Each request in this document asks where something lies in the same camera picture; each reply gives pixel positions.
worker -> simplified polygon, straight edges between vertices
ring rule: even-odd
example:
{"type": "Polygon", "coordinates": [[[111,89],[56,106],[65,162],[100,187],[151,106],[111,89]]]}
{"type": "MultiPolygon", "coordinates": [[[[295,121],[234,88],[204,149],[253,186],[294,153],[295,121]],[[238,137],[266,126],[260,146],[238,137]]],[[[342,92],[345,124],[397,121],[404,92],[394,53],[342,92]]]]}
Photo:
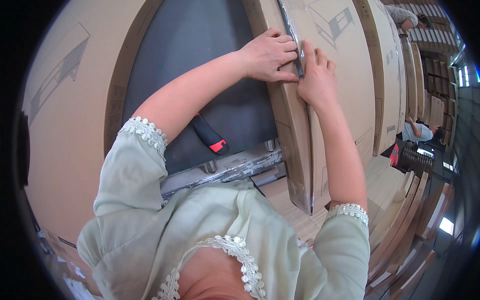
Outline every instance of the worker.
{"type": "Polygon", "coordinates": [[[278,70],[297,58],[296,48],[270,28],[163,86],[123,125],[100,173],[96,217],[77,243],[106,300],[363,299],[365,176],[337,102],[335,64],[308,40],[297,91],[318,115],[332,198],[313,248],[298,246],[293,227],[248,178],[180,190],[162,208],[167,139],[242,78],[299,81],[278,70]]]}
{"type": "Polygon", "coordinates": [[[413,142],[425,142],[432,139],[439,141],[444,137],[444,134],[442,126],[433,125],[430,129],[424,124],[414,122],[411,116],[406,116],[403,131],[397,135],[397,138],[413,142]]]}
{"type": "Polygon", "coordinates": [[[395,24],[400,26],[407,36],[410,36],[410,29],[414,27],[421,29],[433,29],[432,23],[422,12],[416,15],[411,11],[393,5],[385,5],[385,8],[395,24]]]}

woman's right hand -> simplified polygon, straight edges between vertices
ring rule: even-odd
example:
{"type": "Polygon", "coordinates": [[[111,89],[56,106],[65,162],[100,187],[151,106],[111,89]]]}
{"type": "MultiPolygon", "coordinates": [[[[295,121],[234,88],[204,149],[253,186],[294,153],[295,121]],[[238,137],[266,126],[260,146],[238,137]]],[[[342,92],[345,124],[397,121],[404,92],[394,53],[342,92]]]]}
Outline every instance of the woman's right hand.
{"type": "Polygon", "coordinates": [[[328,107],[336,103],[337,79],[335,75],[335,63],[328,60],[324,51],[320,48],[315,50],[312,43],[303,41],[305,53],[305,76],[300,79],[298,93],[300,97],[315,110],[328,107]]]}

woman's left hand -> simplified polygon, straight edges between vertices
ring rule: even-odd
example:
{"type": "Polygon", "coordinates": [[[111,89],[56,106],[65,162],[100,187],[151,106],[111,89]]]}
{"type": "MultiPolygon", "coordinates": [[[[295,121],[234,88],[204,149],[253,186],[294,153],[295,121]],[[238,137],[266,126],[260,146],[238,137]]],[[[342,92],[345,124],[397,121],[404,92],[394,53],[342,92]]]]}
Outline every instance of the woman's left hand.
{"type": "Polygon", "coordinates": [[[270,28],[236,51],[244,67],[244,77],[267,82],[297,82],[298,76],[278,68],[297,58],[297,44],[290,36],[281,36],[280,30],[270,28]]]}

light blue shirt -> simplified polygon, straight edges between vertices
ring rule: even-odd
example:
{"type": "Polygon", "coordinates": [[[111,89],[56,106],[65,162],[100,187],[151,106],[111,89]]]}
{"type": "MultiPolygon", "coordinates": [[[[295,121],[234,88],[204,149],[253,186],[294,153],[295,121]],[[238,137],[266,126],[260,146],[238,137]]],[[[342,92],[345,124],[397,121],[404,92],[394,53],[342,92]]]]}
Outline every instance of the light blue shirt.
{"type": "Polygon", "coordinates": [[[419,123],[415,123],[415,126],[420,130],[420,136],[416,136],[413,132],[412,125],[408,122],[405,122],[405,126],[402,132],[402,139],[404,141],[425,142],[433,138],[433,133],[427,126],[419,123]]]}

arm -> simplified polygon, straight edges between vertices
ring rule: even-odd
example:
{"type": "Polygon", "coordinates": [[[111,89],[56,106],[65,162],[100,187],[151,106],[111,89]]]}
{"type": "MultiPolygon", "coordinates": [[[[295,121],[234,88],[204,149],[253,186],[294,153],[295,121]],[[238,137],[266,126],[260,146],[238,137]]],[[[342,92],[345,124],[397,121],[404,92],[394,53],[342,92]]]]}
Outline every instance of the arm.
{"type": "Polygon", "coordinates": [[[365,174],[347,120],[336,98],[335,64],[305,40],[305,78],[298,93],[315,110],[325,143],[328,189],[332,205],[359,204],[367,209],[365,174]]]}
{"type": "Polygon", "coordinates": [[[296,59],[297,48],[290,36],[270,28],[242,49],[201,65],[168,83],[135,111],[156,124],[170,141],[188,125],[195,114],[218,94],[240,79],[297,81],[295,74],[277,68],[296,59]]]}
{"type": "Polygon", "coordinates": [[[405,34],[410,38],[410,29],[415,26],[410,19],[407,19],[400,27],[402,28],[403,32],[405,32],[405,34]]]}
{"type": "Polygon", "coordinates": [[[413,121],[413,119],[411,118],[411,116],[406,116],[406,117],[405,117],[405,121],[407,121],[408,123],[410,123],[410,125],[412,125],[412,130],[413,130],[413,133],[415,134],[415,136],[420,137],[420,136],[421,136],[421,129],[418,129],[418,128],[415,126],[415,122],[413,121]]]}

